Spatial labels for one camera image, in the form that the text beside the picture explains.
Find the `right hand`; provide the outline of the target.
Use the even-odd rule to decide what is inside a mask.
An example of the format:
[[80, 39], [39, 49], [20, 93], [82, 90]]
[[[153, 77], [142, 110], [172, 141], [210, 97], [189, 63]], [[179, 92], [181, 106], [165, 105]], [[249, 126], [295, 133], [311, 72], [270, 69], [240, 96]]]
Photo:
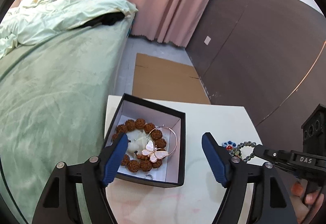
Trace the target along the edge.
[[320, 194], [319, 191], [306, 195], [304, 192], [304, 186], [299, 181], [291, 187], [290, 200], [297, 223], [310, 223], [324, 203], [324, 194]]

